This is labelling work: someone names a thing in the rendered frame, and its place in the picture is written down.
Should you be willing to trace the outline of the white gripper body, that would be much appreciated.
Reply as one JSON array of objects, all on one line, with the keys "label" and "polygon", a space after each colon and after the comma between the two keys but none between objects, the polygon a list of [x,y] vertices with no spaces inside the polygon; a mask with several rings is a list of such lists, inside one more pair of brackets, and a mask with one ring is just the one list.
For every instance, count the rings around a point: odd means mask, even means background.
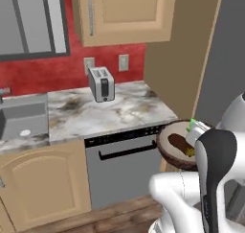
[{"label": "white gripper body", "polygon": [[204,123],[196,120],[191,120],[189,122],[188,134],[186,136],[186,141],[189,145],[194,146],[197,139],[204,134],[210,127]]}]

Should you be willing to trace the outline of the brown sweet potato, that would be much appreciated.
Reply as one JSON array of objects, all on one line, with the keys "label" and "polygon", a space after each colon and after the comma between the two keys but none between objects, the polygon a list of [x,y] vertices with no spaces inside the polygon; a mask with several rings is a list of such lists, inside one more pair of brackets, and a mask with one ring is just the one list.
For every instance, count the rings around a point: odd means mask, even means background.
[{"label": "brown sweet potato", "polygon": [[172,133],[167,140],[173,147],[180,150],[182,153],[187,153],[187,151],[191,149],[191,145],[187,143],[186,138],[177,133]]}]

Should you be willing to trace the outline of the brown wooden bowl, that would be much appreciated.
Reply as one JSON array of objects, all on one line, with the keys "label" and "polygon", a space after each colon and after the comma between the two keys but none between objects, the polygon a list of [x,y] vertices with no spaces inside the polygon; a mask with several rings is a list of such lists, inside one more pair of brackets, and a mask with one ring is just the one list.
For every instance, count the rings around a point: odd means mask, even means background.
[{"label": "brown wooden bowl", "polygon": [[173,147],[167,140],[172,133],[177,133],[186,138],[189,119],[170,122],[161,128],[156,137],[156,143],[162,156],[161,172],[196,172],[195,156],[188,157],[185,153]]}]

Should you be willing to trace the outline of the tan fridge side panel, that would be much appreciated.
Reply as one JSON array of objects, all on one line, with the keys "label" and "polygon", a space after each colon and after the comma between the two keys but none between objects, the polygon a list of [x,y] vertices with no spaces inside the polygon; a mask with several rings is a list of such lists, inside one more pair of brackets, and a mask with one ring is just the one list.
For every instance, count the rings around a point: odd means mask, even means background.
[{"label": "tan fridge side panel", "polygon": [[195,115],[222,0],[176,0],[171,39],[146,45],[144,81],[181,119]]}]

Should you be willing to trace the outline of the grey fridge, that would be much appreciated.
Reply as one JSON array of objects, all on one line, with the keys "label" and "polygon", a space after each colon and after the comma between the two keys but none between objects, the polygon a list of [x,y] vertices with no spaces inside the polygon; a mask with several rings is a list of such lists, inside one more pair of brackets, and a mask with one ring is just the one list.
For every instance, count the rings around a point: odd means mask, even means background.
[{"label": "grey fridge", "polygon": [[222,0],[195,117],[216,126],[244,92],[245,0]]}]

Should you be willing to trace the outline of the grey dishwasher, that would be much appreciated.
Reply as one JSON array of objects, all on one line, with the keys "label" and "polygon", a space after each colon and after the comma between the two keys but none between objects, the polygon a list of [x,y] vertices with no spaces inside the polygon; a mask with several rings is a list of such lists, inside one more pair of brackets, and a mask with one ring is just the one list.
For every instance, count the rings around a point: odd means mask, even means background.
[{"label": "grey dishwasher", "polygon": [[93,209],[148,195],[148,181],[160,170],[161,155],[154,150],[100,160],[108,154],[144,147],[156,142],[164,125],[107,134],[84,141],[90,198]]}]

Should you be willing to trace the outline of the silver toaster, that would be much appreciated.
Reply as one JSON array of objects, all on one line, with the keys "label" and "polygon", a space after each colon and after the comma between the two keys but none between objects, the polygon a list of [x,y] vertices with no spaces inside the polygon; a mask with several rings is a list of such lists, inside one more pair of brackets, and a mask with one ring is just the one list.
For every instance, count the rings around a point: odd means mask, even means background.
[{"label": "silver toaster", "polygon": [[115,81],[105,67],[88,69],[89,86],[97,103],[110,102],[115,99]]}]

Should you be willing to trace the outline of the tan base cupboard door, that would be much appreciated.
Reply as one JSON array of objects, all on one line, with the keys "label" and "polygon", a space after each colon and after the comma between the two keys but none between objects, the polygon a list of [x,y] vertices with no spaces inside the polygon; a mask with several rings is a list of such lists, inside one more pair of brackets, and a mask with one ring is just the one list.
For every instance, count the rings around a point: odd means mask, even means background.
[{"label": "tan base cupboard door", "polygon": [[91,210],[84,142],[0,156],[0,198],[18,231]]}]

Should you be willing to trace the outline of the grey sink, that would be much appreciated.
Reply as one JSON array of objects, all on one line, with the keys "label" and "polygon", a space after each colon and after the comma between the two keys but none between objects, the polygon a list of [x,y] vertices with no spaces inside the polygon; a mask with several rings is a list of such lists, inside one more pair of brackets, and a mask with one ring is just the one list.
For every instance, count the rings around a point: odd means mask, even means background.
[{"label": "grey sink", "polygon": [[46,94],[8,97],[0,102],[0,140],[33,137],[48,130]]}]

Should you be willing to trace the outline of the grey framed window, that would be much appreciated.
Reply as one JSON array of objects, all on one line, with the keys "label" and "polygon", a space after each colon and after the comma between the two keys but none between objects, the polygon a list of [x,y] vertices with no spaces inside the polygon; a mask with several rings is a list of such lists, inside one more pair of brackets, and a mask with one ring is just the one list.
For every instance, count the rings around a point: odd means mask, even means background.
[{"label": "grey framed window", "polygon": [[0,61],[69,54],[64,0],[0,0]]}]

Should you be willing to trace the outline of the grey wall socket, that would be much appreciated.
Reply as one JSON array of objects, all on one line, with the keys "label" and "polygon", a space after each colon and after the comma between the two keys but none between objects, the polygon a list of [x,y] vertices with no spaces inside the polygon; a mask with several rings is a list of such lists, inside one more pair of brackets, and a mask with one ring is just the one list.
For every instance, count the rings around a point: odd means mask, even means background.
[{"label": "grey wall socket", "polygon": [[129,68],[129,55],[119,55],[119,70],[127,71]]},{"label": "grey wall socket", "polygon": [[95,66],[94,58],[84,58],[83,59],[85,74],[88,74],[88,69],[93,68]]}]

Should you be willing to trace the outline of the tan wall cupboard door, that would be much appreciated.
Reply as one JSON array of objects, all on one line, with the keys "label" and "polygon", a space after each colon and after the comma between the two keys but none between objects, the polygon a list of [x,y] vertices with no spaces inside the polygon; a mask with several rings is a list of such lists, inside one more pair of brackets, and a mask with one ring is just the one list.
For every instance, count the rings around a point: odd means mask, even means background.
[{"label": "tan wall cupboard door", "polygon": [[93,0],[93,36],[88,0],[72,5],[75,32],[85,47],[170,40],[175,0]]}]

